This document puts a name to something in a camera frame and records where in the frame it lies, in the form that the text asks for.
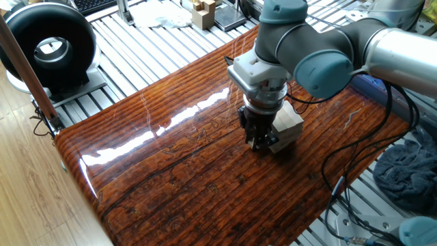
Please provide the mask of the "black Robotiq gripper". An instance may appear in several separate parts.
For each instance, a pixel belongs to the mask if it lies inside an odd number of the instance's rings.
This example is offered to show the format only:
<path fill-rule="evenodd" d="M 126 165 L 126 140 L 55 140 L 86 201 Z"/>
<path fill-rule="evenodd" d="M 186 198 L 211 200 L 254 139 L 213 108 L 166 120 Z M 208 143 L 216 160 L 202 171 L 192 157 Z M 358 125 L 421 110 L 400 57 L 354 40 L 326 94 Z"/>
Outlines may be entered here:
<path fill-rule="evenodd" d="M 265 149 L 276 144 L 279 138 L 272 133 L 272 123 L 275 114 L 259 114 L 246 106 L 238 109 L 240 126 L 248 137 L 254 137 L 253 151 Z"/>

